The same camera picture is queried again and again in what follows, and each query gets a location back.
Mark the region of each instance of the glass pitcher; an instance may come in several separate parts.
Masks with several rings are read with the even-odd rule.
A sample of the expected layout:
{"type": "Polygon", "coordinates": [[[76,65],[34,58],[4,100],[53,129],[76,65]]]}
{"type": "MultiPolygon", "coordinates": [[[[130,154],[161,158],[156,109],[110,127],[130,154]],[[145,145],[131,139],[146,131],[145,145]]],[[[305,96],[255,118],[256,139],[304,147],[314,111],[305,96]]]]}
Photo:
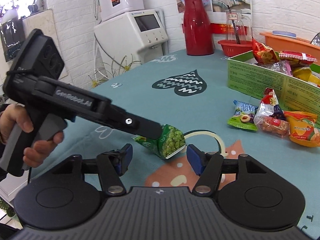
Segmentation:
{"type": "Polygon", "coordinates": [[[227,14],[227,34],[226,40],[235,41],[236,44],[247,44],[251,41],[251,19],[242,14],[241,10],[228,9],[227,14]],[[243,20],[246,19],[249,23],[247,31],[244,27],[243,20]]]}

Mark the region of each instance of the silver screw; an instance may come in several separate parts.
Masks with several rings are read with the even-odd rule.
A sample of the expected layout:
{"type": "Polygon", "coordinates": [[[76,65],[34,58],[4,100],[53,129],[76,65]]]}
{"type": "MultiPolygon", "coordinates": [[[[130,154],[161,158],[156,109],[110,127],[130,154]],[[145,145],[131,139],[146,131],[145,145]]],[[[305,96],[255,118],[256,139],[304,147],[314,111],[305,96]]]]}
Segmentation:
{"type": "Polygon", "coordinates": [[[209,193],[211,191],[210,187],[208,186],[198,186],[196,187],[196,192],[200,193],[200,194],[205,194],[205,193],[209,193]]]}
{"type": "Polygon", "coordinates": [[[126,119],[126,120],[125,120],[125,123],[126,123],[126,124],[131,124],[131,123],[132,123],[132,119],[131,119],[131,118],[126,119]]]}
{"type": "Polygon", "coordinates": [[[121,187],[121,186],[111,186],[111,187],[108,188],[108,191],[111,194],[118,194],[118,193],[121,193],[123,191],[123,187],[121,187]]]}

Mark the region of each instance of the display screen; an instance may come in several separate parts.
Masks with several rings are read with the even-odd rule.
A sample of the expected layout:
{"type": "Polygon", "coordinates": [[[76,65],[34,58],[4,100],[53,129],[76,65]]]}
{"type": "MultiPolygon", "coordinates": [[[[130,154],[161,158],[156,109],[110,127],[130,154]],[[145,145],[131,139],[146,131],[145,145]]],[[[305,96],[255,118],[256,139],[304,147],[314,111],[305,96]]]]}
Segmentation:
{"type": "Polygon", "coordinates": [[[142,32],[160,28],[154,14],[136,16],[135,19],[142,32]]]}

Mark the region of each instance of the orange plastic basket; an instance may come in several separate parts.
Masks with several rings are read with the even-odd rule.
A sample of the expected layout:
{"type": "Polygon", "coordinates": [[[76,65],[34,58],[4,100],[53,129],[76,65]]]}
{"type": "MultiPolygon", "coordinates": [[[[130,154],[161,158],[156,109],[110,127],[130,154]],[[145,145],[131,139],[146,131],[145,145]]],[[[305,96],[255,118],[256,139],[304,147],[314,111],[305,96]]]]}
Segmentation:
{"type": "Polygon", "coordinates": [[[232,40],[221,40],[218,44],[221,45],[224,55],[233,57],[252,50],[252,41],[241,41],[243,44],[237,44],[232,40]]]}
{"type": "Polygon", "coordinates": [[[266,39],[266,45],[273,48],[275,51],[289,50],[308,53],[315,57],[320,62],[320,47],[310,44],[310,41],[297,38],[291,39],[283,36],[273,35],[272,33],[260,33],[266,39]]]}

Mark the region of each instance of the gripper handle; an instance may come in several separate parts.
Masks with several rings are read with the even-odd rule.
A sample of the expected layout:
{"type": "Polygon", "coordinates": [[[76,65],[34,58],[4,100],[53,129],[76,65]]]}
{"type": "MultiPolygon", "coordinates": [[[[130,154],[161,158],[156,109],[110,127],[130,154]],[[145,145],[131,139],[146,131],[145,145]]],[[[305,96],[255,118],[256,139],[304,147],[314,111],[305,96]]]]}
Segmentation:
{"type": "Polygon", "coordinates": [[[16,177],[21,177],[29,169],[23,162],[23,150],[32,147],[36,141],[52,139],[57,132],[67,127],[67,122],[54,114],[40,114],[36,122],[33,121],[33,126],[31,133],[25,133],[15,124],[0,159],[0,167],[16,177]]]}

